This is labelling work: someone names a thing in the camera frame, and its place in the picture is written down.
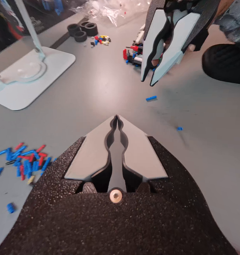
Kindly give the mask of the grey desk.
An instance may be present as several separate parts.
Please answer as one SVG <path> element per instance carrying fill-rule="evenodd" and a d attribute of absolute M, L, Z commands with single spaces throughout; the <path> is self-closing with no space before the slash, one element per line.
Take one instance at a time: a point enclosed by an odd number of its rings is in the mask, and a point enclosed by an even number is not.
<path fill-rule="evenodd" d="M 90 48 L 73 38 L 58 50 L 76 56 L 73 65 L 39 98 L 20 111 L 0 105 L 0 147 L 45 144 L 60 156 L 81 136 L 119 114 L 156 138 L 190 172 L 229 242 L 240 251 L 240 85 L 214 80 L 201 68 L 212 45 L 229 43 L 217 25 L 198 52 L 186 51 L 156 85 L 152 72 L 127 65 L 122 51 L 135 39 L 146 14 L 122 27 L 95 22 L 109 46 Z M 156 100 L 146 98 L 157 96 Z"/>

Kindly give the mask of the clear plastic bag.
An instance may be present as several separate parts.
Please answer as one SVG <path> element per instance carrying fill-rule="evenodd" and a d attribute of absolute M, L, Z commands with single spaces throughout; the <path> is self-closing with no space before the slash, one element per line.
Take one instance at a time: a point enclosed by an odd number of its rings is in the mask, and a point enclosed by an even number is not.
<path fill-rule="evenodd" d="M 67 1 L 68 8 L 93 22 L 120 27 L 147 13 L 151 0 L 85 0 Z"/>

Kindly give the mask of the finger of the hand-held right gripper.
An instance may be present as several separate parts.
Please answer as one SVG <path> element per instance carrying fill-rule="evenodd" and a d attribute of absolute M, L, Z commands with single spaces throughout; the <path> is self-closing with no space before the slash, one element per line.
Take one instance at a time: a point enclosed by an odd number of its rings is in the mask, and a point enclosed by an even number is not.
<path fill-rule="evenodd" d="M 144 82 L 162 39 L 169 34 L 170 21 L 163 9 L 156 9 L 143 44 L 141 81 Z"/>
<path fill-rule="evenodd" d="M 168 49 L 164 52 L 159 66 L 155 69 L 150 86 L 154 86 L 175 64 L 180 63 L 184 53 L 181 48 L 185 41 L 185 16 L 179 19 L 173 29 L 173 36 Z"/>

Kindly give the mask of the heap of blue red pins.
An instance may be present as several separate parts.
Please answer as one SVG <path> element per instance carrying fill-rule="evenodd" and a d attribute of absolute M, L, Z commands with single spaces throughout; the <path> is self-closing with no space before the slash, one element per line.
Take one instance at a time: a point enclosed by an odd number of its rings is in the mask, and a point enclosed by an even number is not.
<path fill-rule="evenodd" d="M 58 158 L 50 155 L 43 144 L 38 148 L 24 142 L 16 146 L 0 147 L 0 180 L 26 181 L 35 183 Z"/>

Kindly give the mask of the person's right forearm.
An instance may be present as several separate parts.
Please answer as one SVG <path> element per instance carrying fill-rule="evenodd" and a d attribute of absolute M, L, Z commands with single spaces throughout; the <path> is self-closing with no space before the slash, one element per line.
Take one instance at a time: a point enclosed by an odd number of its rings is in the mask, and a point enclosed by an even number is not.
<path fill-rule="evenodd" d="M 230 7 L 214 21 L 230 42 L 240 43 L 240 0 L 235 0 Z"/>

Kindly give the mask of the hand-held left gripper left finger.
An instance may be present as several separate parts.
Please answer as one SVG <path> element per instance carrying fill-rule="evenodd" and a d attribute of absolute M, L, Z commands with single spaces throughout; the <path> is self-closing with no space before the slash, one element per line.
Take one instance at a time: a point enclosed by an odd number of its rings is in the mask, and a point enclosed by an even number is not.
<path fill-rule="evenodd" d="M 109 165 L 116 126 L 117 115 L 111 116 L 85 136 L 65 179 L 87 181 Z"/>

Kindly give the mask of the person's right hand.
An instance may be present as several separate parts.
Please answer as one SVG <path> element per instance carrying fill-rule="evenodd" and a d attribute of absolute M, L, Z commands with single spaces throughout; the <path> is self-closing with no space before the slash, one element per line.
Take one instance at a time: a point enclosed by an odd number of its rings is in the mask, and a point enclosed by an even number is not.
<path fill-rule="evenodd" d="M 184 22 L 185 41 L 182 46 L 182 52 L 194 46 L 193 51 L 199 51 L 208 37 L 208 28 L 213 21 L 222 15 L 233 3 L 231 0 L 220 1 L 188 1 L 188 14 Z"/>

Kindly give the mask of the toy brick car model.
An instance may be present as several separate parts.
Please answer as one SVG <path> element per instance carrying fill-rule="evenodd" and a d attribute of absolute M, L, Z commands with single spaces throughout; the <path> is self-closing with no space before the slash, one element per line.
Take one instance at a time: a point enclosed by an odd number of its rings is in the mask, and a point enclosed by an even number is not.
<path fill-rule="evenodd" d="M 126 47 L 123 50 L 123 59 L 125 59 L 126 64 L 131 63 L 135 67 L 141 67 L 143 61 L 143 46 L 144 46 L 144 27 L 143 25 L 138 33 L 135 40 L 130 47 Z M 165 51 L 165 39 L 162 38 L 159 42 L 157 53 L 154 56 L 152 63 L 150 65 L 151 70 L 155 70 L 162 59 L 162 55 Z"/>

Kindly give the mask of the pile of small toy bricks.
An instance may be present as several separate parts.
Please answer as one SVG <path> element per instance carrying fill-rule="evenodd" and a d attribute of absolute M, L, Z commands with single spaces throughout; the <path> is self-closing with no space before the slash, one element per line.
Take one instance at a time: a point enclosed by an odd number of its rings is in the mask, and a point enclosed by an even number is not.
<path fill-rule="evenodd" d="M 90 47 L 94 48 L 97 45 L 105 45 L 109 46 L 112 42 L 111 38 L 107 35 L 99 35 L 99 36 L 92 36 L 92 41 L 90 42 Z"/>

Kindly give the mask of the pale metal stand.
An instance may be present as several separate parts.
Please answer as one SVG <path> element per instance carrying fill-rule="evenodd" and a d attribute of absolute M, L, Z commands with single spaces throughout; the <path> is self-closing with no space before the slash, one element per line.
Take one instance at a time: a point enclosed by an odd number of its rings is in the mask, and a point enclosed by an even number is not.
<path fill-rule="evenodd" d="M 35 48 L 0 72 L 0 105 L 10 110 L 21 110 L 58 79 L 76 61 L 76 57 L 42 46 L 23 1 L 15 3 Z"/>

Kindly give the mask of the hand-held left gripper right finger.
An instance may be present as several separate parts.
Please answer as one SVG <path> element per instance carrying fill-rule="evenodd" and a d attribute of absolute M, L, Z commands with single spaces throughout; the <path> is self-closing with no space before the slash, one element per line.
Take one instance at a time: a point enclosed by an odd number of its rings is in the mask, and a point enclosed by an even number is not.
<path fill-rule="evenodd" d="M 125 169 L 143 181 L 168 178 L 148 135 L 124 117 L 117 117 L 120 140 L 124 146 L 122 163 Z"/>

